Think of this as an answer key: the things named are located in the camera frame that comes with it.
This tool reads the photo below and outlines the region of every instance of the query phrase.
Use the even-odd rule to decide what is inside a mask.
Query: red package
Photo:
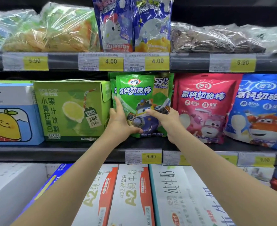
[[[224,127],[243,74],[178,74],[173,108],[183,126],[204,143],[223,143]]]

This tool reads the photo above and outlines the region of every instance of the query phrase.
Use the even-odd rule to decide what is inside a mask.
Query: hand
[[[120,100],[117,97],[114,97],[114,99],[116,101],[117,108],[110,109],[109,122],[102,136],[112,138],[120,144],[125,141],[130,134],[143,133],[143,130],[128,125]]]
[[[168,139],[171,143],[174,143],[174,136],[177,135],[176,131],[186,131],[180,122],[178,111],[174,110],[173,108],[170,108],[169,114],[162,114],[152,109],[147,109],[146,112],[161,122],[162,126],[168,133]]]

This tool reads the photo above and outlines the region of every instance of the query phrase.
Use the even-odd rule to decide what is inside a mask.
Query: right hand
[[[186,130],[180,122],[178,111],[173,108],[170,108],[169,114],[162,114],[152,109],[147,109],[146,113],[157,118],[161,122],[162,126],[168,133],[168,139],[171,143],[174,143],[177,131],[181,129]]]

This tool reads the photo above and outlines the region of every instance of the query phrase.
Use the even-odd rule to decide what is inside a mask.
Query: blue snack bag
[[[170,52],[174,0],[134,0],[135,52]]]
[[[92,0],[104,52],[133,52],[133,2]]]
[[[243,75],[225,134],[277,149],[277,74]]]

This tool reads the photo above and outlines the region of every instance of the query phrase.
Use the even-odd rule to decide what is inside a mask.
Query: yellow price label
[[[142,153],[141,159],[143,164],[161,164],[161,153]]]
[[[229,161],[230,163],[237,165],[238,162],[238,156],[224,156],[221,155],[224,159],[226,159],[227,161]]]
[[[180,155],[179,166],[191,166],[184,155]]]
[[[24,56],[25,70],[42,70],[48,71],[48,57],[47,56]]]
[[[157,57],[145,57],[145,70],[170,70],[170,57],[169,56],[157,56]]]
[[[123,57],[99,57],[100,71],[124,71]]]
[[[247,73],[247,72],[255,72],[255,70],[256,70],[256,59],[242,58],[242,59],[231,60],[231,66],[230,66],[231,72]]]
[[[254,167],[274,167],[275,157],[256,156]]]

